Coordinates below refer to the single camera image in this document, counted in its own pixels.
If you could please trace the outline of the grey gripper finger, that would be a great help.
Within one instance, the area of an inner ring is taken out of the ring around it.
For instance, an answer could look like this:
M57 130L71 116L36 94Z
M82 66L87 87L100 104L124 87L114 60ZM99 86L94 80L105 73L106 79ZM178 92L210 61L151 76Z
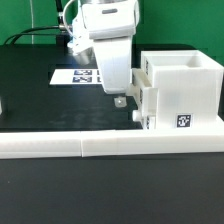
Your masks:
M127 101L125 97L115 97L114 103L116 107L125 107L127 105Z

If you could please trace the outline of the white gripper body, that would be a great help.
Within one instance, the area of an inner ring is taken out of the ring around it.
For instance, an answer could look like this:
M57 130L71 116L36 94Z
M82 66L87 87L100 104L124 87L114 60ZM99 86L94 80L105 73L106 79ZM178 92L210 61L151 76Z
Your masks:
M95 56L107 94L125 93L130 85L132 39L139 19L138 0L78 0L68 47L81 64Z

